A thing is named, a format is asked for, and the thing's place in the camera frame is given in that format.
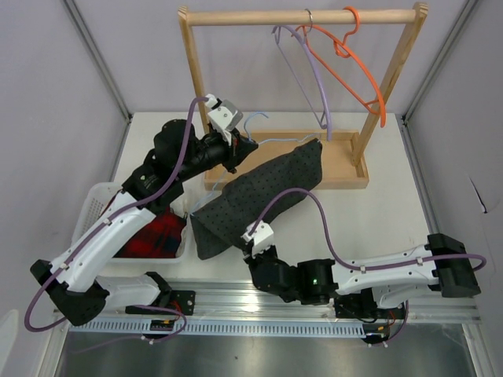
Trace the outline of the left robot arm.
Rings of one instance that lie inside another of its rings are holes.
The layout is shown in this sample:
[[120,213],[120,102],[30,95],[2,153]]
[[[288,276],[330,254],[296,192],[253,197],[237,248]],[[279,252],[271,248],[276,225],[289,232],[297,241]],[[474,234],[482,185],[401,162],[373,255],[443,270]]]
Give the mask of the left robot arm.
[[171,304],[171,286],[158,273],[135,278],[104,278],[100,271],[141,229],[167,211],[184,192],[183,183],[218,165],[234,173],[258,145],[231,130],[225,139],[211,129],[202,138],[185,119],[165,123],[154,147],[133,171],[102,216],[69,250],[30,268],[53,304],[75,326],[105,309],[127,308],[164,313]]

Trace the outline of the dark grey dotted skirt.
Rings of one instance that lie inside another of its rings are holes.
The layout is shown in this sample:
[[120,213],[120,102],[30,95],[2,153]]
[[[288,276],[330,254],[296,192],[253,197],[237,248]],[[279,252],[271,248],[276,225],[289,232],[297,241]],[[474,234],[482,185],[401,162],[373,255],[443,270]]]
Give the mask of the dark grey dotted skirt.
[[314,189],[322,179],[322,143],[313,139],[263,163],[225,185],[217,198],[191,215],[197,256],[208,260],[241,239],[270,201],[287,189]]

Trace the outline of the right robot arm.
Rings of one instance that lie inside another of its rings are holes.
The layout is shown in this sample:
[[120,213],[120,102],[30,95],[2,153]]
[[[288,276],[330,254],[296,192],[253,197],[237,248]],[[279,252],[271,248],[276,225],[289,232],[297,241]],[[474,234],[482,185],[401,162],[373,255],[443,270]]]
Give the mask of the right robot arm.
[[289,265],[277,256],[273,235],[243,238],[254,286],[284,302],[315,306],[360,296],[360,310],[376,317],[427,291],[438,291],[444,298],[471,298],[481,292],[472,255],[462,242],[442,233],[402,253],[345,265],[330,258]]

